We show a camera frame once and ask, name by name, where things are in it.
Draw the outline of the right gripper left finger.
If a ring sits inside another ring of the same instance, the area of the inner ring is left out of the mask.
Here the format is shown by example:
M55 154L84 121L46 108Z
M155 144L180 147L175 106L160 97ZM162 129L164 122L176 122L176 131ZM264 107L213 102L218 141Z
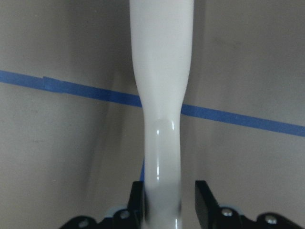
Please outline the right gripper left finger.
M105 217L101 222L88 216L70 219L61 229L141 229L144 214L144 183L134 181L126 208Z

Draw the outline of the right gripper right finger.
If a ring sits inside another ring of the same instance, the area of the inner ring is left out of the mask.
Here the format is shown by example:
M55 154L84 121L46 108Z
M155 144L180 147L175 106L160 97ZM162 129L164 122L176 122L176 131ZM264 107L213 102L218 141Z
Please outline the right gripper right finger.
M221 207L204 180L195 182L195 211L202 229L301 229L288 218L273 212L250 220L234 208Z

